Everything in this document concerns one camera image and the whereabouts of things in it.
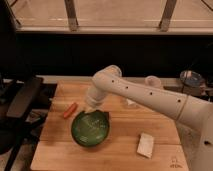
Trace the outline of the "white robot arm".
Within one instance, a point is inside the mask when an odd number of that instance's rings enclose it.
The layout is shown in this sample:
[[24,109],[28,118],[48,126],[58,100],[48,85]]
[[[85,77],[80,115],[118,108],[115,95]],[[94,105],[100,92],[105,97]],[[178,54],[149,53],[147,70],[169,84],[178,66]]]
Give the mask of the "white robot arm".
[[110,65],[93,75],[85,101],[92,108],[97,108],[108,93],[128,98],[197,131],[201,137],[192,171],[213,171],[212,102],[127,81],[122,78],[121,69],[116,65]]

